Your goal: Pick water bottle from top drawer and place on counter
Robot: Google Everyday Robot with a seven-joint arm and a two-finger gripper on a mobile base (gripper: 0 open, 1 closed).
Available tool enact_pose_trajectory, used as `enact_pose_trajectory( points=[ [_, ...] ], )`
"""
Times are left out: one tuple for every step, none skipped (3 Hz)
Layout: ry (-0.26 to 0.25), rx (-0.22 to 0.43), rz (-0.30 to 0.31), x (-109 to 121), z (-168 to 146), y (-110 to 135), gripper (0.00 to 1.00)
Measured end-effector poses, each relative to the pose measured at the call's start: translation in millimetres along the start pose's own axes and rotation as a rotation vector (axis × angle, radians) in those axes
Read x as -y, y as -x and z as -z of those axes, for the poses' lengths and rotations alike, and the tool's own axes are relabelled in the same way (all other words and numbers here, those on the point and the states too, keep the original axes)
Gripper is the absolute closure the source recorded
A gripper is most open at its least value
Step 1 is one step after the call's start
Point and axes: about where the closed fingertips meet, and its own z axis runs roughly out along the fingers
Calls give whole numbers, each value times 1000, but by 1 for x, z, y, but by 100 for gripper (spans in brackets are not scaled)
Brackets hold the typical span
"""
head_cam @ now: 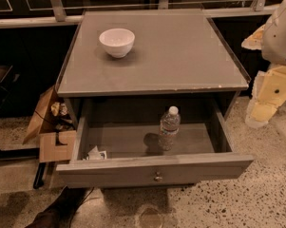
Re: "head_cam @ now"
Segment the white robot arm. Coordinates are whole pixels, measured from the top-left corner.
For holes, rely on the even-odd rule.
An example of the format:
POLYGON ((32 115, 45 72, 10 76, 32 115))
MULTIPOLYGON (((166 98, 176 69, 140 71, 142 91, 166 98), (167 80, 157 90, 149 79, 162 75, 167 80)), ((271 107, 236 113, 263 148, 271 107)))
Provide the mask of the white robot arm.
POLYGON ((246 124, 259 128, 266 125, 286 101, 286 0, 241 46, 260 50, 262 58, 270 62, 266 72, 257 73, 246 110, 246 124))

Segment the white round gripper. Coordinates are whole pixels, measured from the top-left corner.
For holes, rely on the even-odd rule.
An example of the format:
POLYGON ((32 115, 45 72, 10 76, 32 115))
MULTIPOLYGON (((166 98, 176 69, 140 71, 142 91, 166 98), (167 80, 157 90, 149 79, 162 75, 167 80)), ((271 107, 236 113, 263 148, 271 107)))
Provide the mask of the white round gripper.
POLYGON ((250 127, 260 128, 286 101, 286 0, 273 12, 265 26, 245 38, 241 46, 261 50, 265 60, 279 64, 272 65, 266 72, 259 71, 254 80, 245 122, 250 127))

